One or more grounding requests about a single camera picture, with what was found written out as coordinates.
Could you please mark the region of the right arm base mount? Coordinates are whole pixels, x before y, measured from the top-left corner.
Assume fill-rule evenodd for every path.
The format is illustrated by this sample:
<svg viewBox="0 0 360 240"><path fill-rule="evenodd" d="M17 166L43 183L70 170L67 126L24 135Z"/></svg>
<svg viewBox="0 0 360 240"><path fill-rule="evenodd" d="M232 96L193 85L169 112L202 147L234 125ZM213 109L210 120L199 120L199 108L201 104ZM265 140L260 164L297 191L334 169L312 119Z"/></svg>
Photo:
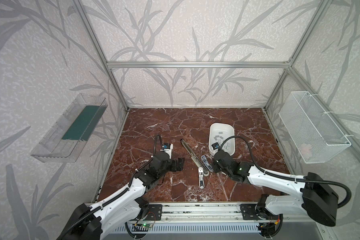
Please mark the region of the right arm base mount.
<svg viewBox="0 0 360 240"><path fill-rule="evenodd" d="M240 204L240 211L244 220L276 221L283 219L283 215L274 215L269 212L265 204Z"/></svg>

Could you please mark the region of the aluminium front rail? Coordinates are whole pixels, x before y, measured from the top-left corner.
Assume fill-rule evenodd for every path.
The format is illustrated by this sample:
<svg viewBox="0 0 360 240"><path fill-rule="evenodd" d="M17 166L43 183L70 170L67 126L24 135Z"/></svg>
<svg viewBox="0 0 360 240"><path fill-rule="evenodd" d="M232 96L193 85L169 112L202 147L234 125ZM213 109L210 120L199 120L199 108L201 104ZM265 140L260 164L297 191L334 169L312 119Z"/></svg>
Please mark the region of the aluminium front rail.
<svg viewBox="0 0 360 240"><path fill-rule="evenodd" d="M254 202L212 202L212 203L138 203L132 201L119 209L108 205L96 213L105 224L116 226L128 221L141 219L142 208L149 204L163 205L160 221L156 223L236 223L236 222L266 222L244 220L240 211L240 204L257 204Z"/></svg>

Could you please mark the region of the small white stapler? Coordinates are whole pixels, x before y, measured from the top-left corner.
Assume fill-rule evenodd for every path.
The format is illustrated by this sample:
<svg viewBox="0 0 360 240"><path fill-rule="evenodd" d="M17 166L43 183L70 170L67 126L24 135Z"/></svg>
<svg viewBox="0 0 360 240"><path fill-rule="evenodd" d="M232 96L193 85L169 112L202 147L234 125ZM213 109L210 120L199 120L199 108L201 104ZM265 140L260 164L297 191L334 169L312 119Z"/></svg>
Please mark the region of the small white stapler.
<svg viewBox="0 0 360 240"><path fill-rule="evenodd" d="M204 189L205 183L204 183L204 168L203 167L198 168L198 174L199 174L199 188Z"/></svg>

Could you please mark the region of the green circuit board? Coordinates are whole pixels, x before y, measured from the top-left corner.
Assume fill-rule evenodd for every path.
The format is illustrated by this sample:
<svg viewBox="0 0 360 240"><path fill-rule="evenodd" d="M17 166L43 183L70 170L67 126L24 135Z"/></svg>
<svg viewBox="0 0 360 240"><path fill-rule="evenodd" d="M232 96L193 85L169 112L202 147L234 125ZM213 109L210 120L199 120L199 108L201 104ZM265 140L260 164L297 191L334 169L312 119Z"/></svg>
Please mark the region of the green circuit board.
<svg viewBox="0 0 360 240"><path fill-rule="evenodd" d="M133 228L135 231L138 232L143 232L143 231L148 231L149 229L154 227L154 223L142 223L142 224L134 224Z"/></svg>

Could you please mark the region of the grey white large stapler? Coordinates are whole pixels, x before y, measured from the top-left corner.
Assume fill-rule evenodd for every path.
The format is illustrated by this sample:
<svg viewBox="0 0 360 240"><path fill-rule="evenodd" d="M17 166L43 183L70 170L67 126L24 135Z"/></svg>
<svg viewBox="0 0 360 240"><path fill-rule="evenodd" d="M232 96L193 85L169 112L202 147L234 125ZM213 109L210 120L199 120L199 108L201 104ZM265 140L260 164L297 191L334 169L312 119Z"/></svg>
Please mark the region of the grey white large stapler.
<svg viewBox="0 0 360 240"><path fill-rule="evenodd" d="M190 148L190 146L186 143L186 141L184 139L181 139L181 144L187 150L187 152L191 155L191 159L197 165L197 167L198 168L200 168L200 167L203 168L203 175L205 177L207 177L209 175L209 171L204 166L202 161L197 157L197 155L194 153L194 151Z"/></svg>

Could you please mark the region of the white plastic tray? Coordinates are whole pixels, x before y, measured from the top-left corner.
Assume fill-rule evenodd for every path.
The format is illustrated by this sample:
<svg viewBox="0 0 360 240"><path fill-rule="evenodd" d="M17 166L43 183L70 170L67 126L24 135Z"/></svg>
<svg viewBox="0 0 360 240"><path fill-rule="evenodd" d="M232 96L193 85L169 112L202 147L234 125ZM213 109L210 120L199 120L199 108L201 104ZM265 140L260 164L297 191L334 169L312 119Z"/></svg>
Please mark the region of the white plastic tray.
<svg viewBox="0 0 360 240"><path fill-rule="evenodd" d="M231 136L235 135L235 129L228 124L214 123L210 127L209 134L209 152L213 157L218 151L218 147ZM229 153L231 156L235 153L235 139L228 140L222 147L222 149Z"/></svg>

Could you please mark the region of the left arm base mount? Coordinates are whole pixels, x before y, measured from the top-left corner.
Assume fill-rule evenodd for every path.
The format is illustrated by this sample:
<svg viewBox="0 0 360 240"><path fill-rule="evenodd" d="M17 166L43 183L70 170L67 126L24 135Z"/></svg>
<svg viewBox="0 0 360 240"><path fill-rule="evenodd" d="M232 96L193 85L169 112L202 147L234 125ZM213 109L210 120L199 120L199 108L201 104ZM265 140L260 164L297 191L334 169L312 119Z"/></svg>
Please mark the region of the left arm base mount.
<svg viewBox="0 0 360 240"><path fill-rule="evenodd" d="M163 213L163 205L149 204L142 208L141 219L144 221L160 221Z"/></svg>

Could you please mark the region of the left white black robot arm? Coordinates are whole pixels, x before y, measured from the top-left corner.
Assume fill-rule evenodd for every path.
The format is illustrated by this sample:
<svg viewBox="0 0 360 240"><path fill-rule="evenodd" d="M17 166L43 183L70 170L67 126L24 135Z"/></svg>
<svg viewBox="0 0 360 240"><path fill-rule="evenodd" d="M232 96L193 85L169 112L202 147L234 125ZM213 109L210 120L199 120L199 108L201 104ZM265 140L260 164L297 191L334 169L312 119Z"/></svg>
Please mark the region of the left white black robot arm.
<svg viewBox="0 0 360 240"><path fill-rule="evenodd" d="M102 240L116 227L148 213L143 195L158 185L168 172L181 172L185 159L172 160L166 152L154 154L135 171L131 180L102 201L79 205L58 236L59 240Z"/></svg>

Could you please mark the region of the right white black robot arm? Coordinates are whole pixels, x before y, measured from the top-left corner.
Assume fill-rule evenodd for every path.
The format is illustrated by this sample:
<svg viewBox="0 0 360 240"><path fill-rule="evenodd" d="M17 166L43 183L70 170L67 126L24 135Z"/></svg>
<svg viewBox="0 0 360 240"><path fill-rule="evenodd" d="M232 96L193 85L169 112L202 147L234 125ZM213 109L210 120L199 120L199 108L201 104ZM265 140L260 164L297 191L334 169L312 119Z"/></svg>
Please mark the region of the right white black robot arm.
<svg viewBox="0 0 360 240"><path fill-rule="evenodd" d="M307 215L321 225L334 227L337 210L352 197L348 186L325 181L317 174L294 176L238 163L223 150L215 153L212 167L235 182L281 192L282 196L268 195L258 202L259 211L270 215Z"/></svg>

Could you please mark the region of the clear wall shelf green mat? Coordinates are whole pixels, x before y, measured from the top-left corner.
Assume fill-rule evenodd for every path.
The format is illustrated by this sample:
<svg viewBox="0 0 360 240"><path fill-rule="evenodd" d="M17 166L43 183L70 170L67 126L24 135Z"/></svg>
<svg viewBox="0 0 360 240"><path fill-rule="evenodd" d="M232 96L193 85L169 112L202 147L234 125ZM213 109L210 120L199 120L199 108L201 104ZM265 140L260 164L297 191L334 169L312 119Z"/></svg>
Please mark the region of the clear wall shelf green mat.
<svg viewBox="0 0 360 240"><path fill-rule="evenodd" d="M74 163L105 113L105 97L78 94L31 151L42 163Z"/></svg>

